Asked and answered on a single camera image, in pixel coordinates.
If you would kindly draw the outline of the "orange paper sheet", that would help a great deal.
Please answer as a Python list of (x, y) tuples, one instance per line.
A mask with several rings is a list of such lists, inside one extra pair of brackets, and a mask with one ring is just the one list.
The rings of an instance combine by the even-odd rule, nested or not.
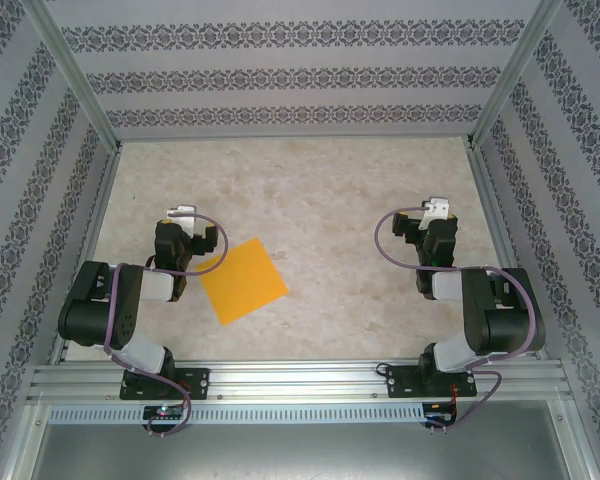
[(222, 264), (200, 277), (221, 325), (228, 325), (288, 294), (264, 245), (253, 238), (231, 248)]

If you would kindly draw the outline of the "left controller circuit board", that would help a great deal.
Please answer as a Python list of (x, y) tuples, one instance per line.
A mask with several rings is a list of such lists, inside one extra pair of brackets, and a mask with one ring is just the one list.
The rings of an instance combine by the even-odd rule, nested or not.
[(180, 405), (145, 406), (143, 419), (145, 421), (180, 421), (183, 417), (183, 407)]

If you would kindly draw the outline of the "controller circuit board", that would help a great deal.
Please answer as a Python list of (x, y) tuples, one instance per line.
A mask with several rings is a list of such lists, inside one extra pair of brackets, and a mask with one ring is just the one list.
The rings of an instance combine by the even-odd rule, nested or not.
[(180, 405), (145, 406), (143, 419), (145, 421), (180, 421), (183, 417), (183, 407)]
[(455, 418), (457, 413), (456, 405), (452, 402), (448, 403), (425, 403), (423, 405), (424, 415), (432, 417), (438, 422), (450, 422)]

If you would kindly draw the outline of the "right controller circuit board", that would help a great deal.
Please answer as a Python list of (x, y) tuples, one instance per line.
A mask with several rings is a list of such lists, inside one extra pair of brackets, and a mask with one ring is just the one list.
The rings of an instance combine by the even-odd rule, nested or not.
[(455, 418), (457, 413), (456, 405), (452, 402), (448, 403), (425, 403), (423, 405), (424, 415), (432, 417), (438, 422), (450, 422)]

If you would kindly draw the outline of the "grey metal panel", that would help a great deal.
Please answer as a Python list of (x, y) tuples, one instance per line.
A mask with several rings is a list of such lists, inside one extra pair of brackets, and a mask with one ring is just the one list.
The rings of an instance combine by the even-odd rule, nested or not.
[(51, 425), (33, 480), (571, 480), (547, 407), (494, 402), (447, 434), (417, 423)]

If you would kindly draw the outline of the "aluminium side rail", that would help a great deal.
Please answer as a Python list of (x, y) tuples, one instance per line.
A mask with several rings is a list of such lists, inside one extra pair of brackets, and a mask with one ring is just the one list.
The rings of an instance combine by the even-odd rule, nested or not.
[(498, 266), (500, 268), (518, 267), (518, 261), (483, 156), (470, 144), (465, 145), (465, 151), (495, 249)]
[[(102, 170), (99, 183), (97, 185), (98, 188), (96, 191), (96, 196), (94, 197), (94, 200), (91, 205), (86, 230), (83, 232), (84, 235), (82, 237), (81, 250), (70, 276), (70, 282), (68, 284), (66, 297), (70, 293), (73, 283), (77, 278), (77, 275), (81, 268), (81, 265), (85, 261), (90, 260), (95, 252), (99, 232), (101, 230), (102, 222), (104, 220), (104, 215), (111, 195), (111, 190), (120, 162), (122, 150), (122, 142), (119, 142), (116, 145), (114, 153), (111, 153), (109, 155), (109, 160), (107, 162), (106, 167), (104, 167), (104, 169)], [(57, 365), (61, 363), (64, 360), (64, 356), (66, 355), (66, 342), (58, 333), (57, 328), (56, 330), (54, 330), (54, 336), (52, 340), (53, 341), (48, 352), (47, 365)]]

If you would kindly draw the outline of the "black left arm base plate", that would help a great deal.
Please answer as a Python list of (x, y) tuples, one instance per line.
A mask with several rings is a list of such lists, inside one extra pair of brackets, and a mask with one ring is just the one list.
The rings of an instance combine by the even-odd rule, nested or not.
[[(172, 382), (184, 389), (191, 400), (206, 400), (210, 371), (205, 368), (177, 368)], [(121, 400), (183, 400), (184, 395), (163, 381), (124, 371)]]

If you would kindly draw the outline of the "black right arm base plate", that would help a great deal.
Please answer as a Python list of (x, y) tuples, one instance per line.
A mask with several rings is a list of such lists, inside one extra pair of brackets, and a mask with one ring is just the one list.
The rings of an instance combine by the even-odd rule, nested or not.
[(433, 370), (425, 373), (416, 365), (378, 365), (377, 372), (385, 378), (390, 398), (460, 398), (477, 396), (476, 384), (468, 373), (445, 373)]

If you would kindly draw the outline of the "aluminium frame post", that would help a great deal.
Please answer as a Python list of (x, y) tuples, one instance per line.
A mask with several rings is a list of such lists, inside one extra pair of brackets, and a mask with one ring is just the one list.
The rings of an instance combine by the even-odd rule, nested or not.
[(20, 1), (105, 148), (116, 153), (120, 140), (45, 0)]
[(539, 0), (534, 13), (526, 24), (513, 53), (482, 109), (473, 131), (467, 136), (468, 145), (473, 150), (476, 150), (484, 143), (505, 101), (513, 90), (518, 78), (522, 75), (533, 55), (533, 51), (561, 4), (562, 0)]

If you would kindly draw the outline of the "aluminium mounting rail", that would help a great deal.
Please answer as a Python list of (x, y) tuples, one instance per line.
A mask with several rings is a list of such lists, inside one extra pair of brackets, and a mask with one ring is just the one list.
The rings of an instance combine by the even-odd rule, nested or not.
[[(181, 361), (185, 368), (207, 368), (210, 403), (370, 403), (388, 398), (376, 360)], [(474, 370), (479, 396), (502, 383), (491, 398), (566, 400), (573, 390), (559, 360), (521, 356)], [(66, 361), (42, 365), (26, 393), (30, 404), (114, 404), (120, 401), (122, 369), (111, 361)]]

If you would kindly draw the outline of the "aluminium frame profile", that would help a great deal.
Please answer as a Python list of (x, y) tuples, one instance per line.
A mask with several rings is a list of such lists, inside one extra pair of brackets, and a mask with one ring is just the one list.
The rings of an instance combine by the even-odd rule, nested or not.
[(25, 405), (0, 480), (32, 480), (51, 407)]
[(554, 431), (570, 480), (600, 480), (600, 469), (574, 400), (548, 400)]

